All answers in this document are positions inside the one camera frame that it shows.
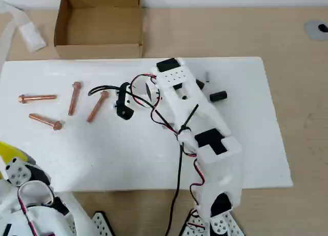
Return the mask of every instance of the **black cylinder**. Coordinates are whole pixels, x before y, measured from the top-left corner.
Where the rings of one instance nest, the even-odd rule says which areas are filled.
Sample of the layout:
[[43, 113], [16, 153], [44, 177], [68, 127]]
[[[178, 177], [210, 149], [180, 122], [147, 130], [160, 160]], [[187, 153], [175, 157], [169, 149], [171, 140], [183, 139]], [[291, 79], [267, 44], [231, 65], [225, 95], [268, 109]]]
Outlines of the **black cylinder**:
[[226, 91], [216, 92], [210, 95], [211, 102], [217, 102], [223, 99], [227, 99], [228, 95]]

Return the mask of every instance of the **black plastic part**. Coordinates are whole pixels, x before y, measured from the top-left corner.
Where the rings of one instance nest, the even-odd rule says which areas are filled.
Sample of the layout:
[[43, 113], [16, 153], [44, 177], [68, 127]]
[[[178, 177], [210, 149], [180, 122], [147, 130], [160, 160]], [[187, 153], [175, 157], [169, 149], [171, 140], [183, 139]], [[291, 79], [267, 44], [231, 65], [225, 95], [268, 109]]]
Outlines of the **black plastic part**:
[[210, 101], [212, 103], [220, 101], [220, 100], [224, 100], [227, 99], [228, 94], [226, 91], [220, 91], [220, 92], [216, 92], [210, 95]]
[[232, 208], [230, 199], [225, 193], [221, 193], [215, 199], [211, 207], [211, 217], [214, 217], [218, 214], [222, 214]]
[[325, 24], [320, 24], [318, 28], [321, 32], [328, 32], [328, 27]]
[[119, 117], [124, 120], [129, 120], [133, 116], [134, 110], [125, 105], [125, 100], [127, 94], [124, 90], [127, 90], [127, 87], [130, 83], [125, 82], [120, 86], [121, 91], [118, 92], [118, 99], [116, 101], [116, 113]]
[[187, 226], [187, 222], [189, 221], [189, 219], [191, 217], [191, 211], [192, 211], [192, 209], [189, 211], [188, 216], [187, 216], [186, 220], [184, 221], [184, 224], [183, 224], [182, 229], [181, 229], [181, 231], [179, 233], [179, 236], [182, 236], [183, 235], [183, 232], [185, 231], [185, 228]]
[[46, 183], [48, 186], [50, 186], [50, 180], [42, 170], [29, 165], [25, 165], [25, 167], [31, 171], [31, 181], [42, 181], [43, 183]]
[[96, 213], [100, 213], [100, 214], [103, 215], [103, 217], [104, 217], [104, 219], [105, 219], [105, 222], [106, 222], [106, 224], [107, 224], [109, 230], [111, 231], [112, 235], [115, 236], [115, 233], [114, 233], [114, 231], [113, 231], [113, 228], [111, 227], [111, 224], [110, 224], [109, 221], [108, 221], [108, 218], [107, 218], [107, 216], [106, 216], [106, 213], [105, 213], [104, 211], [101, 211], [101, 210], [100, 210], [100, 211], [96, 211], [94, 214], [96, 214]]
[[163, 73], [165, 71], [181, 67], [181, 65], [175, 58], [171, 58], [157, 63], [156, 67], [160, 73]]
[[204, 86], [205, 86], [205, 84], [202, 81], [200, 81], [200, 80], [196, 80], [196, 83], [197, 83], [197, 85], [198, 85], [198, 87], [199, 87], [200, 90], [202, 90], [204, 88]]
[[8, 236], [10, 228], [11, 228], [11, 224], [7, 224], [3, 236]]
[[69, 213], [68, 208], [62, 203], [59, 197], [55, 197], [54, 203], [50, 208], [57, 210], [59, 213], [63, 214], [64, 216]]
[[199, 148], [205, 145], [210, 145], [217, 155], [227, 151], [221, 142], [222, 139], [224, 139], [224, 136], [222, 136], [222, 134], [216, 128], [202, 132], [195, 136], [195, 140], [198, 142]]
[[150, 91], [149, 86], [147, 85], [147, 83], [146, 83], [146, 91], [147, 91], [147, 95], [148, 95], [150, 101], [152, 101], [152, 93], [151, 93], [151, 91]]

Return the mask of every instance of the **black wire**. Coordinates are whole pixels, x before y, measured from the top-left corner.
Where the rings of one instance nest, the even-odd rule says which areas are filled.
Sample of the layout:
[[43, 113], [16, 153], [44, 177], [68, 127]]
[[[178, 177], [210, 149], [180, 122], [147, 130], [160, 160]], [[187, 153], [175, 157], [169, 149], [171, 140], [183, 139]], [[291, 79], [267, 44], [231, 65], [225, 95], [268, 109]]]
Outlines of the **black wire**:
[[88, 93], [88, 96], [91, 96], [93, 94], [95, 94], [96, 92], [99, 92], [99, 91], [102, 91], [102, 90], [118, 90], [118, 91], [122, 91], [122, 92], [125, 92], [126, 94], [130, 95], [130, 96], [133, 96], [141, 101], [143, 101], [145, 104], [147, 104], [149, 107], [151, 107], [155, 113], [159, 116], [159, 118], [165, 123], [165, 126], [169, 129], [172, 129], [174, 132], [175, 130], [171, 127], [171, 125], [167, 122], [167, 120], [165, 120], [165, 118], [156, 110], [156, 108], [151, 104], [149, 103], [147, 100], [143, 99], [142, 97], [140, 96], [137, 96], [127, 90], [124, 90], [124, 89], [121, 89], [120, 87], [117, 87], [117, 86], [97, 86], [93, 89], [91, 89]]
[[179, 170], [178, 170], [178, 183], [177, 183], [177, 187], [176, 187], [176, 191], [172, 200], [172, 204], [171, 204], [171, 209], [170, 209], [170, 219], [169, 219], [169, 224], [168, 224], [168, 228], [166, 230], [165, 236], [168, 236], [170, 229], [171, 229], [171, 225], [172, 225], [172, 219], [173, 219], [173, 210], [174, 210], [174, 205], [175, 205], [175, 201], [179, 195], [179, 190], [180, 190], [180, 178], [181, 178], [181, 168], [182, 168], [182, 151], [183, 151], [183, 147], [182, 145], [180, 145], [180, 158], [179, 158]]

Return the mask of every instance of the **mounting hole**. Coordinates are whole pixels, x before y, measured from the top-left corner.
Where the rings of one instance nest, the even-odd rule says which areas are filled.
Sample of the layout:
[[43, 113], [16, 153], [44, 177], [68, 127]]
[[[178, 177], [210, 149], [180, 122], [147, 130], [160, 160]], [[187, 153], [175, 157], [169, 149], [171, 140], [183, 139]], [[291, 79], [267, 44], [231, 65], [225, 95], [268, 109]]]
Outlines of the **mounting hole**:
[[318, 28], [321, 32], [325, 32], [325, 33], [328, 32], [328, 27], [325, 24], [320, 24]]

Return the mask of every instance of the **white robot part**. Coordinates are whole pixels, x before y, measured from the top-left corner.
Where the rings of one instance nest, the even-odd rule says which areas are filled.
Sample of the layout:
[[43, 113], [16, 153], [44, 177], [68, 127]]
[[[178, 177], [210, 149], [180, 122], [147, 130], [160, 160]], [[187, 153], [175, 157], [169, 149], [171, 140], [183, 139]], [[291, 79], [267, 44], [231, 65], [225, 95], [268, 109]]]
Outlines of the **white robot part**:
[[196, 78], [184, 61], [168, 59], [152, 69], [163, 101], [172, 112], [178, 131], [195, 111], [197, 121], [209, 128], [196, 130], [193, 124], [177, 136], [181, 145], [197, 154], [203, 185], [196, 186], [197, 211], [206, 224], [211, 218], [227, 213], [240, 204], [242, 189], [242, 151], [223, 117], [202, 93]]
[[210, 145], [197, 149], [199, 169], [205, 179], [204, 185], [196, 188], [197, 211], [206, 222], [240, 204], [243, 171], [241, 146], [232, 136], [221, 142], [227, 151], [219, 155]]
[[[176, 128], [180, 129], [198, 104], [199, 108], [195, 113], [197, 116], [218, 129], [223, 136], [231, 135], [231, 131], [222, 119], [221, 114], [201, 92], [196, 83], [196, 78], [190, 72], [189, 68], [185, 66], [184, 61], [180, 58], [176, 61], [179, 66], [173, 69], [167, 71], [159, 71], [158, 67], [152, 69], [152, 73], [157, 76], [157, 87], [174, 115]], [[174, 88], [176, 86], [181, 87], [184, 91], [185, 98], [178, 95]], [[192, 141], [188, 144], [197, 148]]]

